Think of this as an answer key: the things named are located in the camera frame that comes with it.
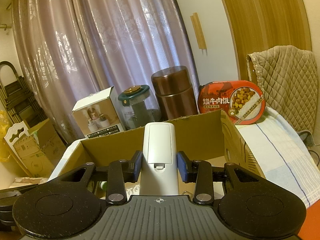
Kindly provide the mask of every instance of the cardboard box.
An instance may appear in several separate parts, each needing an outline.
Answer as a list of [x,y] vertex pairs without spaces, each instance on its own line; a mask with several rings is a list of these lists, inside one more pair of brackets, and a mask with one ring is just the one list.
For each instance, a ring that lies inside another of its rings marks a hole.
[[72,112],[86,138],[114,134],[125,127],[114,87],[79,100]]
[[[264,177],[244,139],[229,119],[219,110],[205,114],[181,117],[168,121],[175,126],[177,151],[184,151],[190,160],[212,160],[225,156],[227,161]],[[131,159],[136,150],[142,150],[144,127],[99,138],[82,140],[60,171],[60,175],[86,162],[107,166],[112,161]],[[182,183],[180,194],[190,192],[193,183]]]
[[49,119],[28,130],[13,145],[23,164],[34,177],[48,178],[66,150]]

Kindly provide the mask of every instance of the crosshair marking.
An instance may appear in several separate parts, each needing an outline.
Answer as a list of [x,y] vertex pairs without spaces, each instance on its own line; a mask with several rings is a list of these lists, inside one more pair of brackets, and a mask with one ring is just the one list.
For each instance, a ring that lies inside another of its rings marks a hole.
[[159,204],[162,203],[163,201],[165,201],[163,198],[157,198],[155,201],[157,201]]

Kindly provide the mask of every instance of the cardboard flap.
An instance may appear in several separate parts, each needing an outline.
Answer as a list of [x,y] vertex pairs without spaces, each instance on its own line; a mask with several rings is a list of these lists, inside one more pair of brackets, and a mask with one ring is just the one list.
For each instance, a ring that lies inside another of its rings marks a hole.
[[81,166],[82,164],[87,162],[94,162],[94,160],[88,154],[88,152],[84,149],[84,146],[82,145],[82,143],[79,143],[76,149],[71,154],[71,156],[68,158],[63,168],[61,169],[61,172],[59,173],[59,175],[62,175],[68,171],[71,171],[72,169],[78,166]]
[[42,148],[42,151],[54,166],[57,166],[65,150],[66,146],[57,133],[54,133]]
[[55,134],[55,129],[49,119],[42,121],[28,130],[29,134],[34,137],[40,149]]
[[34,177],[48,178],[54,166],[42,151],[21,158]]
[[226,160],[264,177],[252,151],[225,111],[221,111],[221,124],[226,148]]
[[[175,126],[177,151],[190,160],[208,160],[224,155],[220,111],[181,117],[169,121]],[[131,159],[142,150],[144,127],[81,141],[97,166],[119,159]]]

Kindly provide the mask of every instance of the red food package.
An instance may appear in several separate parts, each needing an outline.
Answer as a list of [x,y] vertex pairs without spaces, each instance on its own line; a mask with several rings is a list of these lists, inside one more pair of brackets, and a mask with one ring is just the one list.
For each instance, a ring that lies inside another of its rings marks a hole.
[[212,82],[202,87],[198,108],[201,114],[222,109],[234,124],[252,124],[263,115],[266,102],[261,89],[252,82]]

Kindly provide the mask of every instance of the black suction pad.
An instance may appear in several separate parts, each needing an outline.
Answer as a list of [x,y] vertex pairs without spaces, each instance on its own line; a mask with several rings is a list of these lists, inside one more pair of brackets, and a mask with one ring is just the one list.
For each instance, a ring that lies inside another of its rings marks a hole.
[[299,232],[306,218],[300,198],[234,163],[226,163],[225,171],[233,189],[220,200],[218,213],[232,230],[255,239]]
[[98,198],[86,189],[94,163],[87,163],[23,194],[13,217],[26,235],[70,237],[88,228],[100,214]]

